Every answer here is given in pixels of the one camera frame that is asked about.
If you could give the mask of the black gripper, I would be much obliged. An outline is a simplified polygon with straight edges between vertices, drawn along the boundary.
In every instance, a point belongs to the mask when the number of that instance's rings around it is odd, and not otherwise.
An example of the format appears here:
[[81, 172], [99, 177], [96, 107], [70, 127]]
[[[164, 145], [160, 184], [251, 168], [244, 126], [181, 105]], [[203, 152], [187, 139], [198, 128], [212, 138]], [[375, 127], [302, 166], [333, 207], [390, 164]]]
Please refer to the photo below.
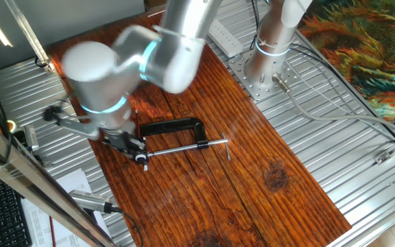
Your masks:
[[114, 149], [123, 153], [131, 161], [136, 161], [137, 151], [146, 150], [146, 142], [144, 139], [134, 138], [132, 134], [123, 132], [118, 135], [106, 133], [103, 143], [112, 146]]

